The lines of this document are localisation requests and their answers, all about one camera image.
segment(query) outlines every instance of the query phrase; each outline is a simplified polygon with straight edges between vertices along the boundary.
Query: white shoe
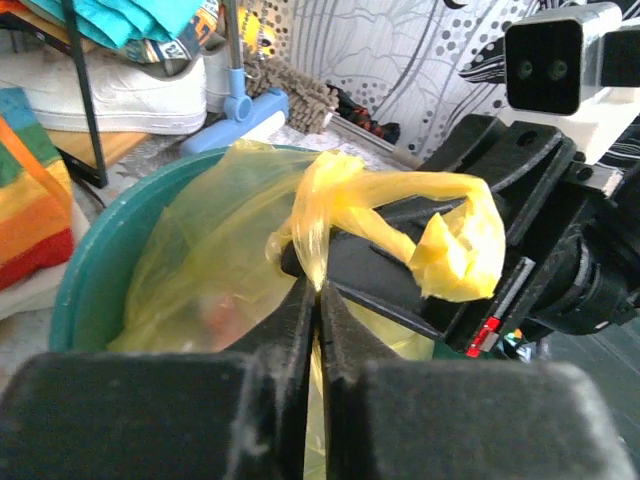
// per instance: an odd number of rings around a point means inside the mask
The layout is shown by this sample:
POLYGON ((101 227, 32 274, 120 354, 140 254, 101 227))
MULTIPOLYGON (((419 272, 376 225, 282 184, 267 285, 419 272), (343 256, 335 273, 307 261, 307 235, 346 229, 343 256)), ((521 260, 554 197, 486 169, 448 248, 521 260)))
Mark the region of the white shoe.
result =
POLYGON ((224 101, 229 96, 229 44, 218 45, 214 50, 203 49, 204 69, 207 75, 207 110, 224 111, 224 101))
MULTIPOLYGON (((181 74, 156 78, 96 50, 85 57, 98 129, 182 135, 206 117, 202 58, 181 74)), ((52 130, 86 132, 88 126, 71 58, 48 49, 0 59, 0 88, 24 89, 38 121, 52 130)))

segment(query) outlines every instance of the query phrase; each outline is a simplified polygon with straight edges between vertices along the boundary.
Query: teal plastic bucket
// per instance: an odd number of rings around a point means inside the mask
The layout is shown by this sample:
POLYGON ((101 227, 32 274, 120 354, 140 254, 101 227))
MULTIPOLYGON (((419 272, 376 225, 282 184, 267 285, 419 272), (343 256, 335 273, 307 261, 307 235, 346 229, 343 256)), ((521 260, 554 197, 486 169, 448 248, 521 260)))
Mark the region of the teal plastic bucket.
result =
POLYGON ((211 150, 154 172, 100 215, 78 245, 60 285, 51 350, 104 350, 118 336, 133 269, 162 210, 226 150, 211 150))

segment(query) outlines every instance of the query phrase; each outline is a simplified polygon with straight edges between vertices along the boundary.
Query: wooden shelf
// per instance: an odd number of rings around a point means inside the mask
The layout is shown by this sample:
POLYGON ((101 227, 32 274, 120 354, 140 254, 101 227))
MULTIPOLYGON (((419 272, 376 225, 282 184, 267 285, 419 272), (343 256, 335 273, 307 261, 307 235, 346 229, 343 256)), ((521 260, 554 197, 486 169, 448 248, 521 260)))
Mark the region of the wooden shelf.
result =
MULTIPOLYGON (((64 28, 54 25, 31 11, 3 13, 0 15, 0 19, 8 26, 32 33, 40 40, 58 50, 63 50, 65 53, 71 49, 71 40, 64 28)), ((83 38, 81 42, 82 51, 85 53, 96 47, 96 44, 87 38, 83 38)))
MULTIPOLYGON (((53 144, 78 160, 96 168, 89 132, 61 132, 47 130, 53 144)), ((104 162, 109 168, 118 163, 122 157, 133 150, 140 143, 149 138, 148 133, 137 132, 109 132, 100 134, 100 144, 104 162)))

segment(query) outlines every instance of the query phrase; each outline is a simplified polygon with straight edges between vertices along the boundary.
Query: turquoise towel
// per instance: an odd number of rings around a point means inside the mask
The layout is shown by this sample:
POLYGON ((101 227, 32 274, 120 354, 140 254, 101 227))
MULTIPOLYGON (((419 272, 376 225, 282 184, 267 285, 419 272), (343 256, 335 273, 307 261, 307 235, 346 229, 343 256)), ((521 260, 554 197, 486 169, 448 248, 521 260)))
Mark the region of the turquoise towel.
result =
MULTIPOLYGON (((174 40, 203 0, 75 0, 78 29, 96 43, 119 50, 129 40, 174 40)), ((64 22, 61 0, 29 0, 64 22)))

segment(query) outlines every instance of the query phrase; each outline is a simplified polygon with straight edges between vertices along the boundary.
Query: trash bag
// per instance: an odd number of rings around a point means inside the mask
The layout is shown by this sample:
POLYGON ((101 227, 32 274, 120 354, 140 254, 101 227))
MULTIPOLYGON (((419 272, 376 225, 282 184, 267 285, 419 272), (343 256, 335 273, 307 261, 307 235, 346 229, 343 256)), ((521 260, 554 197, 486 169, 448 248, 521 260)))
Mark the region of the trash bag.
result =
MULTIPOLYGON (((109 349, 223 350, 269 315, 293 285, 295 279, 277 263, 289 240, 307 276, 316 288, 322 285, 332 224, 379 243, 407 263, 425 294, 490 296, 504 255, 504 232, 495 217, 488 188, 479 179, 368 173, 360 159, 339 152, 239 141, 163 211, 133 273, 124 330, 109 349), (432 219, 416 246, 372 210, 413 194, 466 196, 467 201, 432 219), (448 275, 445 281, 438 279, 442 272, 448 275)), ((347 305, 404 358, 431 358, 431 340, 347 305)), ((311 363, 305 478, 319 479, 326 478, 326 470, 317 342, 311 363)))

